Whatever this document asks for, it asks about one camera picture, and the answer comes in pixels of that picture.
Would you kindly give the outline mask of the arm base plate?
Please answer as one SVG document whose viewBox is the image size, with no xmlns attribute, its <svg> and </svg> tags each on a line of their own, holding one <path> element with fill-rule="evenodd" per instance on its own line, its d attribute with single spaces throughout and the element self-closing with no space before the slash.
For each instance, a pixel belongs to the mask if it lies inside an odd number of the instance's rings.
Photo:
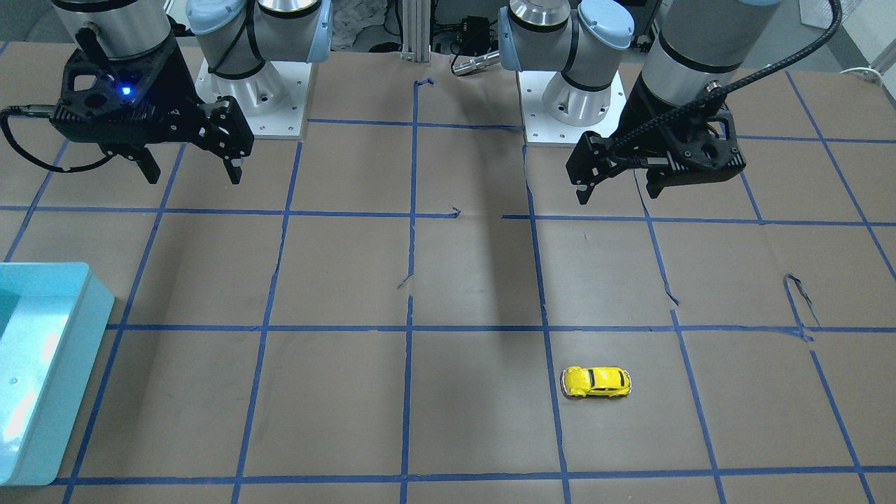
<svg viewBox="0 0 896 504">
<path fill-rule="evenodd" d="M 205 102 L 233 96 L 256 138 L 301 140 L 314 70 L 311 63 L 275 61 L 254 76 L 228 80 L 209 73 L 204 60 L 195 85 Z"/>
<path fill-rule="evenodd" d="M 598 92 L 574 88 L 558 71 L 519 71 L 517 80 L 528 146 L 575 146 L 586 131 L 610 137 L 627 102 L 619 73 Z"/>
</svg>

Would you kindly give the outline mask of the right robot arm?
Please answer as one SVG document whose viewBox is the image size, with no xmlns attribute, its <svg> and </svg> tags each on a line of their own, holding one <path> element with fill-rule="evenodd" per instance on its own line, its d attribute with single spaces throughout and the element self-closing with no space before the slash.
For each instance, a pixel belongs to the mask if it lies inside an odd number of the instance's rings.
<svg viewBox="0 0 896 504">
<path fill-rule="evenodd" d="M 150 184 L 160 168 L 151 144 L 189 143 L 220 158 L 231 183 L 255 135 L 249 117 L 282 105 L 276 62 L 320 63 L 333 38 L 329 1 L 189 1 L 190 33 L 204 52 L 201 97 L 157 1 L 55 1 L 77 42 L 65 64 L 51 125 L 104 160 L 134 162 Z"/>
</svg>

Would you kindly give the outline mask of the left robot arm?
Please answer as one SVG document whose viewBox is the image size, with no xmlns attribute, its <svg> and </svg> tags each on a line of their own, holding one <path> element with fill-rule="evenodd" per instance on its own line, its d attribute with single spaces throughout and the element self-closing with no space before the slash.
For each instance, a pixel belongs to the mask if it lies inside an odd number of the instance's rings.
<svg viewBox="0 0 896 504">
<path fill-rule="evenodd" d="M 778 1 L 675 1 L 647 52 L 612 134 L 580 135 L 566 163 L 580 204 L 596 185 L 646 169 L 647 194 L 735 178 L 746 162 L 726 105 L 727 84 Z M 499 10 L 499 52 L 510 71 L 553 71 L 562 92 L 609 92 L 634 19 L 615 1 L 510 1 Z"/>
</svg>

